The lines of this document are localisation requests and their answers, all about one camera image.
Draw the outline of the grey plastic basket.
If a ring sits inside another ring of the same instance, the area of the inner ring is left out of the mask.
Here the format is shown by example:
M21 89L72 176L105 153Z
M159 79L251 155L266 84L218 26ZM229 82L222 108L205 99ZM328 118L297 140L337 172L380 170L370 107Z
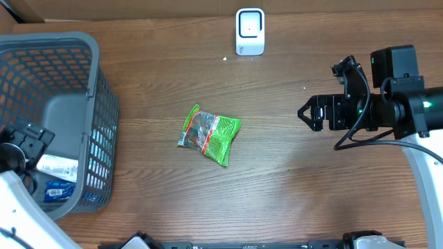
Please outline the grey plastic basket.
M31 122L55 134L44 154L78 161L75 190L63 201L44 202L46 181L69 181L33 172L33 199L52 219L94 212L111 198L119 106L99 61L86 33L1 36L1 130Z

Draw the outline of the white barcode scanner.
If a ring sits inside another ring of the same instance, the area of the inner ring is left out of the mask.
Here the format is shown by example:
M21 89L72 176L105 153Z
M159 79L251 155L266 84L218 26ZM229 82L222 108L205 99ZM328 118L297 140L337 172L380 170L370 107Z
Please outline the white barcode scanner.
M239 56L262 55L265 14L261 8L241 8L235 15L235 51Z

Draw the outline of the green snack bag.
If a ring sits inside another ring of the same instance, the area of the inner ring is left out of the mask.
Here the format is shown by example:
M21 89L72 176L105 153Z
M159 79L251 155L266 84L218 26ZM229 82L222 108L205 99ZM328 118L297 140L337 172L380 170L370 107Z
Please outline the green snack bag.
M233 138L242 121L202 111L194 105L183 123L178 147L200 151L221 166L228 166L228 157Z

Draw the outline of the white tube gold cap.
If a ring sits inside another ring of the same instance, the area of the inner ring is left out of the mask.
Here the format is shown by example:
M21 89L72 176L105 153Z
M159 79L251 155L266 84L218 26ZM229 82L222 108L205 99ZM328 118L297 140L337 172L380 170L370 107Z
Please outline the white tube gold cap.
M37 170L62 179L75 183L78 177L78 161L70 158L44 154L36 166Z

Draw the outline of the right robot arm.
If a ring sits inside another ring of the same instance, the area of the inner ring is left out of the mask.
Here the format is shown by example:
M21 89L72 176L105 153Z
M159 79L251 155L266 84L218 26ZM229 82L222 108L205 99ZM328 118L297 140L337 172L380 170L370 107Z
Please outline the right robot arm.
M393 145L402 148L413 171L429 248L442 247L442 88L426 88L415 47L391 46L371 53L372 81L349 55L331 70L342 94L314 95L298 110L312 130L323 122L345 135L340 151Z

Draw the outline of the blue snack packet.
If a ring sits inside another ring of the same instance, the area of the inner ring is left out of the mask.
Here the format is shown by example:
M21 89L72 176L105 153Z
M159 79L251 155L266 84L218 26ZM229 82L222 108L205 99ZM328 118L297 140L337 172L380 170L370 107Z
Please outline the blue snack packet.
M72 182L46 181L44 202L52 203L67 200L74 190L75 183Z

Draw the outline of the black table edge rail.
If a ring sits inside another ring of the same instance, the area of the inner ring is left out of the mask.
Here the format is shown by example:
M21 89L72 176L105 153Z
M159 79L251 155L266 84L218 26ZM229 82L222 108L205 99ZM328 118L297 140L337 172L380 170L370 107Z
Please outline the black table edge rail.
M342 239L309 240L304 243L191 243L157 242L146 233L137 232L126 242L99 245L98 249L147 248L147 249L358 249L405 248L404 241L389 241L376 230L347 232Z

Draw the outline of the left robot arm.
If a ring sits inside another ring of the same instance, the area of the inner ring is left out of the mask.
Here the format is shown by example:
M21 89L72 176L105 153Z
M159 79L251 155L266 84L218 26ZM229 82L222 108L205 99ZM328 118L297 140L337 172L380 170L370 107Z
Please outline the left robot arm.
M33 199L38 162L53 141L48 129L18 118L1 130L1 247L79 248Z

